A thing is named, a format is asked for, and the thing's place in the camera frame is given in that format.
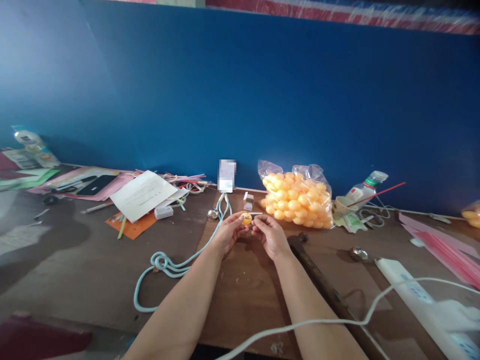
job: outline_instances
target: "table surface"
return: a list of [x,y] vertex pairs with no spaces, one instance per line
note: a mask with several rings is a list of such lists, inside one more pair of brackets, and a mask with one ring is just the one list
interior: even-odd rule
[[[233,211],[243,208],[242,191],[229,196]],[[253,212],[265,194],[255,196]],[[409,215],[424,223],[451,231],[451,235],[480,251],[480,231],[465,221],[447,225],[427,216]],[[198,244],[200,249],[210,239],[216,220],[208,220]],[[363,319],[373,299],[390,284],[373,263],[354,262],[348,255],[353,246],[366,249],[369,257],[398,260],[414,277],[434,277],[460,281],[425,248],[410,243],[412,236],[401,226],[393,212],[386,225],[375,230],[348,233],[344,228],[307,229],[279,221],[287,236],[307,232],[304,248],[320,271],[329,279],[357,319]],[[421,284],[436,300],[454,299],[465,306],[478,305],[478,299],[458,287],[424,282]],[[291,324],[280,281],[273,262],[254,238],[240,239],[223,261],[210,310],[200,337],[202,344],[235,348],[260,331]],[[380,301],[367,329],[391,360],[445,359],[414,315],[393,291]],[[293,331],[264,337],[248,348],[249,352],[301,359]]]
[[[243,191],[230,195],[234,211],[243,208]],[[255,196],[254,211],[262,209]],[[187,211],[158,221],[135,241],[117,240],[104,221],[118,212],[113,206],[89,215],[90,201],[62,200],[42,218],[41,226],[27,227],[45,207],[42,197],[24,191],[0,192],[0,312],[24,310],[41,316],[139,332],[149,314],[133,307],[133,290],[156,251],[176,262],[190,257],[210,239],[217,220],[206,220],[216,204],[215,192],[192,196]],[[446,225],[426,216],[412,216],[431,226],[450,230],[459,240],[479,249],[480,231],[465,221]],[[287,236],[309,233],[305,250],[329,279],[351,312],[365,316],[373,298],[389,284],[372,263],[356,263],[348,249],[361,246],[372,258],[399,260],[414,276],[459,280],[426,249],[410,244],[410,234],[398,214],[382,228],[350,234],[344,228],[314,230],[281,221]],[[149,274],[140,291],[140,303],[154,306],[178,280],[163,273]],[[454,299],[466,306],[478,304],[471,292],[438,283],[422,286],[437,301]],[[273,262],[255,239],[241,238],[223,261],[201,344],[235,348],[257,332],[290,324],[280,281]],[[392,360],[444,359],[400,297],[383,299],[367,326]],[[286,359],[300,359],[293,332],[265,337],[248,351]]]

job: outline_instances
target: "pink paper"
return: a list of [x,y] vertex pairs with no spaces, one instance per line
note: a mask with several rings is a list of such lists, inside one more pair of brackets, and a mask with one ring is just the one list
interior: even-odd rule
[[480,260],[480,254],[477,252],[477,250],[475,250],[470,245],[467,245],[466,243],[464,243],[464,242],[462,242],[462,241],[460,241],[460,240],[458,240],[458,239],[456,239],[456,238],[454,238],[450,235],[447,235],[446,233],[443,233],[443,232],[441,232],[437,229],[434,229],[431,226],[425,225],[424,223],[421,223],[420,221],[416,221],[416,220],[414,220],[410,217],[407,217],[407,216],[403,215],[402,213],[398,214],[398,218],[405,225],[408,225],[409,227],[414,228],[417,231],[432,234],[433,236],[435,236],[436,238],[444,241],[445,243],[449,244],[453,248],[455,248],[457,250],[460,250],[460,251],[464,252],[465,254],[468,254],[468,255]]
[[421,239],[428,251],[457,278],[480,289],[480,266],[472,259],[428,232],[418,231],[415,237]]
[[[50,181],[47,181],[43,185],[37,186],[37,187],[32,187],[30,190],[28,190],[30,193],[34,194],[48,194],[50,192],[49,185],[53,183],[57,183],[59,181],[62,181],[64,179],[69,179],[73,176],[76,176],[77,174],[81,174],[84,172],[84,168],[78,168],[76,170],[70,171],[62,176],[56,177],[55,179],[52,179]],[[73,194],[61,194],[62,196],[65,196],[67,198],[72,198],[72,199],[80,199],[80,200],[90,200],[90,201],[105,201],[107,200],[112,194],[116,193],[118,190],[120,190],[124,185],[128,184],[130,181],[132,181],[135,177],[133,175],[128,175],[125,173],[120,173],[115,180],[113,180],[109,185],[107,185],[105,188],[103,188],[98,194],[93,195],[93,196],[77,196]]]

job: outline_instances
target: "pink straw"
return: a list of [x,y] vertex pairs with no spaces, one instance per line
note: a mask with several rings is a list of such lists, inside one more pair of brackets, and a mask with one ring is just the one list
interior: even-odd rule
[[374,197],[376,197],[376,196],[378,196],[378,195],[384,194],[384,193],[386,193],[387,191],[390,191],[390,190],[393,190],[393,189],[395,189],[395,188],[401,187],[402,185],[405,185],[405,184],[406,184],[406,182],[399,183],[398,185],[392,186],[392,187],[388,188],[387,190],[380,191],[379,193],[376,193],[375,195],[372,195],[372,196],[366,197],[366,198],[364,198],[364,199],[362,199],[362,200],[360,200],[360,201],[354,202],[353,204],[348,205],[347,208],[349,208],[349,207],[351,207],[351,206],[353,206],[353,205],[357,205],[358,203],[364,202],[365,200],[369,200],[369,199],[371,199],[371,198],[374,198]]

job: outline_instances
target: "blue wall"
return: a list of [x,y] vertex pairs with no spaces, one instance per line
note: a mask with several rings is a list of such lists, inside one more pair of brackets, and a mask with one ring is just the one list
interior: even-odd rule
[[262,188],[257,160],[322,166],[335,195],[455,214],[480,198],[478,37],[95,0],[0,2],[0,146]]

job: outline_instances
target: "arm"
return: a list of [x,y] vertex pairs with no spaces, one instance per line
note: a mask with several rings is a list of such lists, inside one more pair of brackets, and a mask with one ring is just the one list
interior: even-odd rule
[[211,243],[168,293],[123,360],[189,359],[202,333],[222,258],[250,229],[241,212],[223,221]]
[[[310,319],[337,319],[290,250],[282,227],[270,216],[255,217],[253,234],[273,260],[292,324]],[[304,360],[367,359],[350,332],[341,324],[297,327],[295,337]]]

